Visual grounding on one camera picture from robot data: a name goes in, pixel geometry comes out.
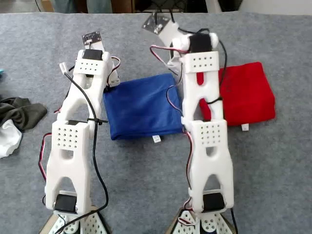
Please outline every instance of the black wire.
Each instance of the black wire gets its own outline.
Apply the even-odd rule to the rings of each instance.
[[[44,195],[43,198],[42,198],[42,203],[43,203],[43,205],[45,205],[44,199],[45,199],[45,195]]]
[[[66,221],[65,221],[65,219],[59,214],[58,215],[61,219],[63,219],[63,222],[64,222],[64,225],[63,225],[63,228],[64,228],[64,226],[66,225]]]
[[[92,105],[91,101],[89,100],[88,96],[86,95],[86,93],[84,92],[84,90],[83,90],[67,73],[65,73],[65,76],[82,92],[82,94],[84,95],[84,97],[86,98],[86,100],[87,100],[87,102],[88,102],[88,104],[89,104],[89,106],[90,106],[90,109],[91,109],[91,111],[92,111],[92,115],[93,115],[94,120],[97,120],[97,115],[96,115],[96,113],[95,113],[95,110],[94,110],[94,108],[93,108],[93,105]],[[105,183],[104,183],[103,178],[101,177],[101,175],[100,175],[100,173],[99,173],[98,164],[97,164],[97,159],[96,159],[97,136],[98,136],[98,122],[95,121],[94,137],[93,137],[93,148],[92,148],[92,159],[93,159],[94,169],[95,169],[95,171],[96,171],[97,177],[98,177],[98,179],[99,179],[99,181],[100,181],[100,183],[101,183],[101,185],[102,185],[102,187],[103,187],[103,190],[104,190],[104,192],[105,192],[105,197],[106,197],[105,204],[104,204],[103,206],[99,207],[99,208],[96,209],[96,210],[90,211],[90,212],[88,212],[88,213],[86,213],[86,214],[84,214],[84,215],[81,215],[81,216],[79,216],[78,218],[75,218],[75,219],[73,219],[72,221],[66,223],[63,227],[59,228],[59,229],[56,231],[55,234],[60,234],[60,233],[64,230],[65,227],[69,226],[70,224],[72,224],[72,223],[74,223],[74,222],[76,222],[76,221],[78,221],[78,220],[80,220],[80,219],[82,219],[82,218],[85,218],[85,217],[87,217],[87,216],[89,216],[89,215],[92,215],[92,214],[94,214],[94,213],[97,213],[97,212],[103,210],[103,209],[106,208],[107,205],[108,205],[108,199],[109,199],[109,198],[108,198],[107,187],[106,187],[106,185],[105,185]]]
[[[227,66],[227,63],[228,63],[228,53],[226,52],[226,49],[225,49],[225,46],[223,44],[223,42],[219,39],[219,42],[222,46],[222,49],[224,51],[224,66],[223,66],[223,71],[222,71],[222,74],[221,74],[221,80],[220,80],[220,83],[219,83],[219,86],[221,87],[222,83],[223,83],[223,80],[224,80],[224,76],[225,76],[225,70],[226,70],[226,66]]]
[[[41,12],[41,10],[40,10],[40,8],[39,8],[39,6],[38,6],[37,0],[35,0],[35,3],[36,3],[36,5],[37,5],[38,10]]]
[[[233,208],[231,208],[231,216],[232,216],[232,221],[233,221],[233,224],[234,224],[235,232],[236,232],[236,234],[238,234],[238,229],[237,229],[237,224],[236,224]]]
[[[177,29],[178,29],[179,31],[181,31],[181,32],[184,32],[184,33],[193,33],[193,34],[196,33],[196,32],[192,32],[192,31],[185,30],[185,29],[180,28],[180,27],[178,27]]]

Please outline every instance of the hole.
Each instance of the hole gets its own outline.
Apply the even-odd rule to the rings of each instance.
[[[74,152],[71,150],[62,150],[61,151],[61,157],[63,159],[72,159],[74,156]]]
[[[216,175],[209,176],[204,187],[204,191],[212,190],[212,189],[220,189],[220,183]]]

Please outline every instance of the gray carpet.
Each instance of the gray carpet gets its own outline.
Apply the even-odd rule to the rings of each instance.
[[[51,214],[41,203],[40,142],[51,131],[56,120],[53,110],[69,85],[59,62],[74,64],[82,48],[81,35],[101,31],[105,48],[121,58],[121,80],[167,72],[149,52],[150,44],[161,43],[141,30],[146,18],[143,14],[0,15],[0,67],[5,70],[0,94],[30,98],[49,111],[23,135],[13,155],[0,159],[0,233],[38,233]],[[276,97],[275,120],[253,124],[248,133],[229,128],[240,233],[311,233],[312,17],[226,13],[175,18],[185,29],[210,27],[218,33],[228,50],[229,65],[262,62]],[[86,116],[86,108],[76,114],[79,119]],[[187,198],[188,152],[183,135],[165,136],[159,144],[153,144],[152,138],[111,141],[109,126],[100,127],[97,158],[110,194],[102,214],[113,233],[165,232]],[[91,196],[94,204],[104,203],[94,170]]]

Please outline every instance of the perforated panel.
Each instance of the perforated panel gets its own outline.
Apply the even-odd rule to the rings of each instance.
[[[193,219],[193,217],[189,211],[183,211],[180,217],[191,222],[191,223],[195,223],[195,220]],[[174,227],[172,234],[195,234],[195,227],[194,226],[185,226],[185,225],[177,222],[176,226]]]
[[[185,73],[218,71],[219,55],[217,51],[186,54],[184,64]]]
[[[214,147],[227,144],[227,125],[225,120],[214,122],[192,121],[192,135],[202,146]]]
[[[104,70],[104,62],[100,60],[78,59],[75,64],[74,74],[101,75]]]
[[[64,225],[63,219],[60,217],[56,220],[53,227],[51,228],[49,234],[55,234],[59,228],[61,228]],[[74,234],[78,229],[79,223],[75,222],[73,224],[70,224],[67,226],[63,232],[60,234]],[[98,214],[92,214],[88,216],[84,228],[83,228],[83,234],[107,234],[104,225],[102,224],[101,219],[99,218]]]
[[[61,217],[67,221],[65,215],[61,215]],[[51,228],[49,234],[55,234],[59,228],[64,226],[64,220],[62,218],[58,217],[58,219],[54,223],[53,227]],[[74,234],[77,231],[78,227],[79,227],[79,223],[74,222],[74,223],[68,225],[64,229],[64,231],[62,231],[60,234]]]
[[[227,225],[222,215],[220,214],[201,214],[201,225],[204,231],[207,233],[213,233],[216,231],[217,234],[233,234],[230,227]],[[194,223],[194,219],[189,211],[183,211],[181,218]],[[184,226],[179,222],[173,228],[172,234],[198,234],[199,230],[195,230],[194,226]]]
[[[218,228],[215,218],[213,214],[205,214],[201,219],[201,226],[206,232],[212,233]]]
[[[79,125],[53,123],[53,146],[63,150],[78,150],[81,148],[81,145],[85,143],[83,139],[87,139],[87,137],[84,136],[86,127],[88,127],[87,123],[79,123]]]
[[[98,214],[95,213],[88,216],[83,234],[107,234]]]

